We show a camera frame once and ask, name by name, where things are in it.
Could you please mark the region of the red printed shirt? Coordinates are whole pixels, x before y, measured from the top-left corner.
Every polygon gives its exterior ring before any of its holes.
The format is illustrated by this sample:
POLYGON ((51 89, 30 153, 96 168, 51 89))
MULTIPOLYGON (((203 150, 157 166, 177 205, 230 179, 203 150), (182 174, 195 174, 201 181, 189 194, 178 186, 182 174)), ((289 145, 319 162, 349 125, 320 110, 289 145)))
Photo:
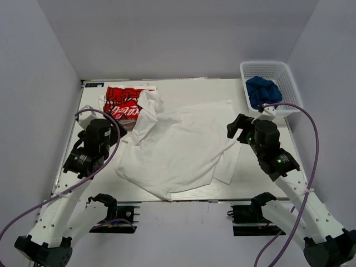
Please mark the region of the red printed shirt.
POLYGON ((108 86, 106 94, 99 97, 99 106, 109 113, 127 131, 131 131, 138 119, 141 107, 137 104, 142 91, 156 91, 156 86, 108 86))

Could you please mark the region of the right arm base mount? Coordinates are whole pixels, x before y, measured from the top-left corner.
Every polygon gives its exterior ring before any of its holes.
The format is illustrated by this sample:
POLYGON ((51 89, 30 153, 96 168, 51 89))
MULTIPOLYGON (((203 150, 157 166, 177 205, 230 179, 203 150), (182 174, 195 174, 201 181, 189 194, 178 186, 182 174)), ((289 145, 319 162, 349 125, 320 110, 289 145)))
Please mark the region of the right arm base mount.
POLYGON ((249 205, 234 205, 227 212, 233 222, 234 236, 275 236, 280 229, 253 213, 249 205))

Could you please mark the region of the white t shirt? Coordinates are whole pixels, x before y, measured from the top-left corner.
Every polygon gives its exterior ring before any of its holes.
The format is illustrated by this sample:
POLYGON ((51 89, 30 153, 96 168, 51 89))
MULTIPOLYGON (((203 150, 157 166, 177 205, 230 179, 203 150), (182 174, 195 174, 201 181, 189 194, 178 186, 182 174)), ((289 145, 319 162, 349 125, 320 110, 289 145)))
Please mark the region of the white t shirt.
POLYGON ((136 125, 113 159, 117 176, 167 201, 213 179, 231 183, 240 145, 227 137, 230 100, 164 111, 160 95, 144 90, 138 105, 136 125))

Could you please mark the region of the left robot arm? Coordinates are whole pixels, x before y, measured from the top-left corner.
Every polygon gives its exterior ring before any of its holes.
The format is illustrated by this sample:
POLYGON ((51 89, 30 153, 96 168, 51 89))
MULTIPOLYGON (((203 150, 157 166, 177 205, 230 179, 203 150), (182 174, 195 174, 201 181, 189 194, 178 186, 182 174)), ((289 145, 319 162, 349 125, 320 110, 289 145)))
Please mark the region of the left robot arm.
POLYGON ((40 219, 26 235, 17 238, 14 246, 39 266, 66 266, 73 247, 100 222, 117 217, 117 200, 99 193, 88 198, 88 206, 78 217, 71 215, 93 174, 108 162, 110 148, 127 134, 120 124, 106 119, 93 119, 78 134, 78 141, 63 166, 64 176, 54 191, 56 200, 44 205, 40 219))

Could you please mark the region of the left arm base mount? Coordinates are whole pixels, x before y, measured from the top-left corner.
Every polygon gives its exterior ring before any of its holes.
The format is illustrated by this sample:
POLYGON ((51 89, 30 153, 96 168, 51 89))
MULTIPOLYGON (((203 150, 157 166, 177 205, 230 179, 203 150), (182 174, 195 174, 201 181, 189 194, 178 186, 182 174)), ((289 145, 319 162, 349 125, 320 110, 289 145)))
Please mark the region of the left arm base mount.
POLYGON ((119 202, 116 210, 92 227, 90 233, 134 234, 140 217, 140 203, 119 202))

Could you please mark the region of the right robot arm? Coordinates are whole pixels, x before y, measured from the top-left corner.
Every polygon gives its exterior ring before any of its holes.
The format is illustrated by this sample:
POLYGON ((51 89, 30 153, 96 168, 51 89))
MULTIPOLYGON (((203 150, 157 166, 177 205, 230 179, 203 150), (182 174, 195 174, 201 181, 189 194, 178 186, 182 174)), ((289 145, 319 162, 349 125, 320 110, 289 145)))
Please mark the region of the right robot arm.
POLYGON ((280 146, 280 132, 269 120, 239 114, 227 125, 227 137, 253 150, 260 168, 288 197, 297 215, 269 192, 251 200, 250 212, 259 222, 268 220, 302 249, 310 266, 341 266, 355 257, 355 230, 347 230, 328 211, 308 183, 298 177, 300 166, 280 146))

